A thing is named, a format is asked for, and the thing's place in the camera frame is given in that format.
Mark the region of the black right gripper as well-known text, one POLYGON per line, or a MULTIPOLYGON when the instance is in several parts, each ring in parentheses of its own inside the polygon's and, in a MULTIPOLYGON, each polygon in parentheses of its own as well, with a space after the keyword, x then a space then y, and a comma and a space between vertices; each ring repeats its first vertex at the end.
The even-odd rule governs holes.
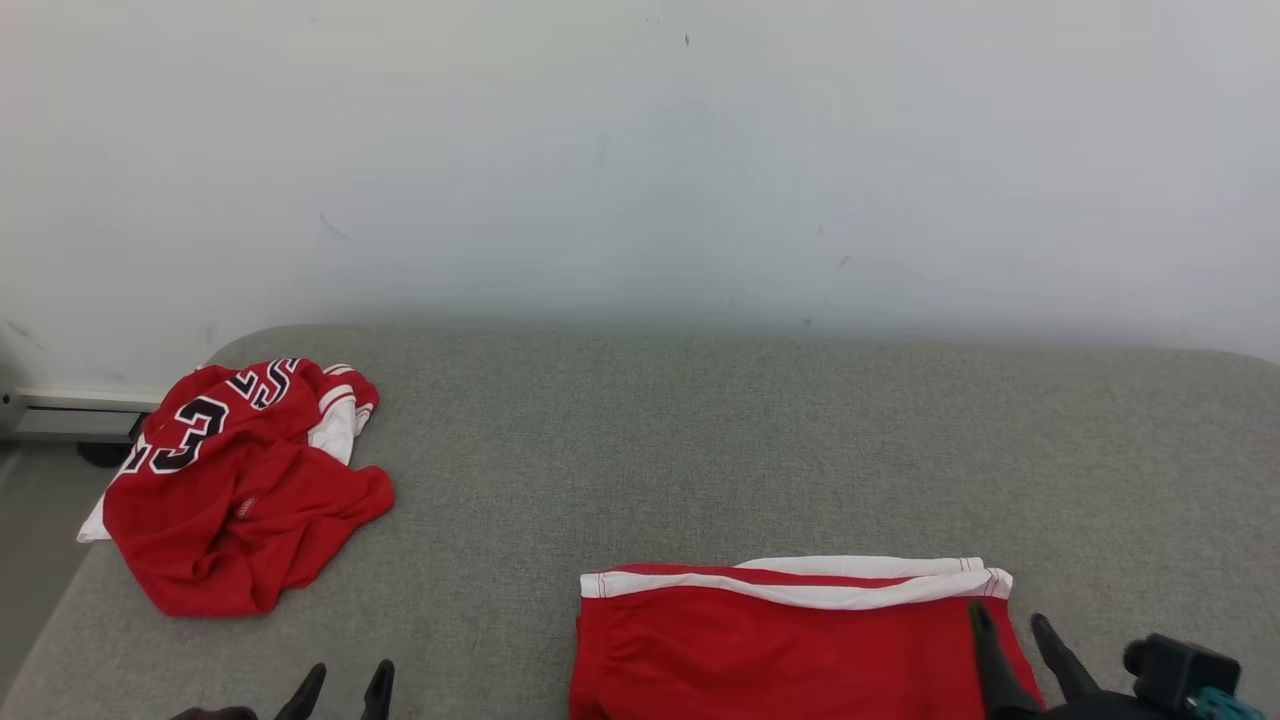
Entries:
POLYGON ((1065 705, 1043 708, 1019 682, 983 602, 970 602, 968 618, 984 719, 1180 719, 1181 700, 1101 692, 1100 684, 1065 644, 1043 614, 1032 615, 1039 655, 1057 680, 1065 705))

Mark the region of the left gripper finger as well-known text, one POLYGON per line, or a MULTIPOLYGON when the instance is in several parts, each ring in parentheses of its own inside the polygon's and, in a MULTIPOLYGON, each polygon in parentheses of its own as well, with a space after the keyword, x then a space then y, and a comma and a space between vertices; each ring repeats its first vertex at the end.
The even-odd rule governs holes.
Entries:
POLYGON ((396 680, 396 665, 392 660, 379 662, 364 693, 362 720, 388 720, 396 680))
POLYGON ((323 684, 326 679, 326 665, 315 664, 307 676, 300 683, 293 696, 282 706, 275 720, 307 720, 311 717, 323 684))

